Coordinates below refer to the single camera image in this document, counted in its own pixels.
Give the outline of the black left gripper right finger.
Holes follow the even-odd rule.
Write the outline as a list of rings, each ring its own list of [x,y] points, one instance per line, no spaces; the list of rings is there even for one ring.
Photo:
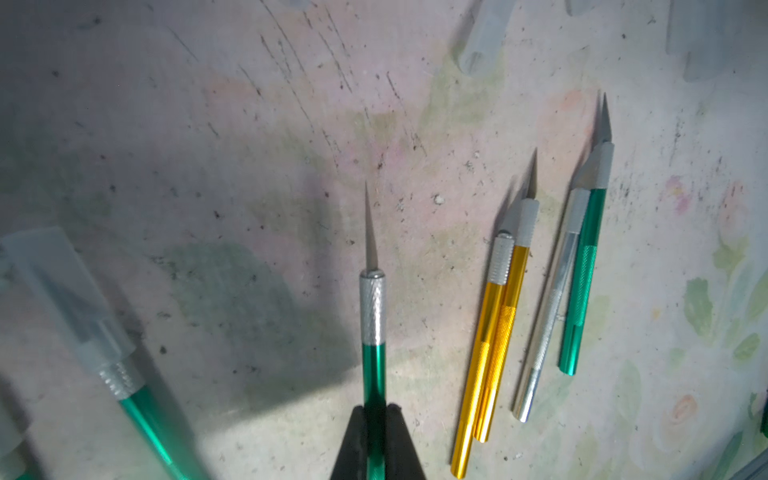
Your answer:
[[[386,407],[385,463],[387,480],[425,480],[426,476],[406,425],[402,409]]]

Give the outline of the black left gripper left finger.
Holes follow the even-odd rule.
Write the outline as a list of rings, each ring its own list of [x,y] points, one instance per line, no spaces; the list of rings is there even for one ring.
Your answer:
[[[367,480],[368,441],[364,407],[355,406],[349,418],[330,480]]]

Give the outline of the gold carving knife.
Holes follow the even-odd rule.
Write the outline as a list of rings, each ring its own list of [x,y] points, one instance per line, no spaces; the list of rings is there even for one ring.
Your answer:
[[[475,426],[480,416],[484,377],[515,245],[513,224],[516,213],[514,213],[513,204],[527,188],[527,183],[528,180],[520,181],[515,196],[511,196],[512,189],[507,193],[495,223],[495,236],[491,239],[484,295],[451,459],[450,471],[456,479],[465,478],[469,464]]]
[[[539,212],[536,190],[537,150],[534,150],[527,179],[522,184],[518,196],[510,204],[507,215],[502,222],[502,230],[512,234],[513,248],[510,259],[504,263],[507,281],[502,291],[499,313],[496,315],[489,362],[474,431],[474,437],[479,442],[488,441],[494,409],[502,384],[509,342],[526,271],[526,262]]]

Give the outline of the silver carving knife capped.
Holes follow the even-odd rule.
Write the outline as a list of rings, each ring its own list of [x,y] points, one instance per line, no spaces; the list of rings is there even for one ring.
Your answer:
[[[512,412],[520,422],[527,422],[536,389],[545,364],[552,332],[568,279],[572,275],[578,239],[594,186],[593,153],[582,161],[570,185],[557,243],[553,251],[546,283],[538,306],[534,328],[528,344],[522,375],[513,401]]]

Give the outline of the clear protective knife cap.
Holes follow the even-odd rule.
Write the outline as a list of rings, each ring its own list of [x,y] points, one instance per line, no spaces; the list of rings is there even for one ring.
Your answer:
[[[474,17],[458,67],[469,77],[489,73],[499,56],[516,0],[483,0]]]

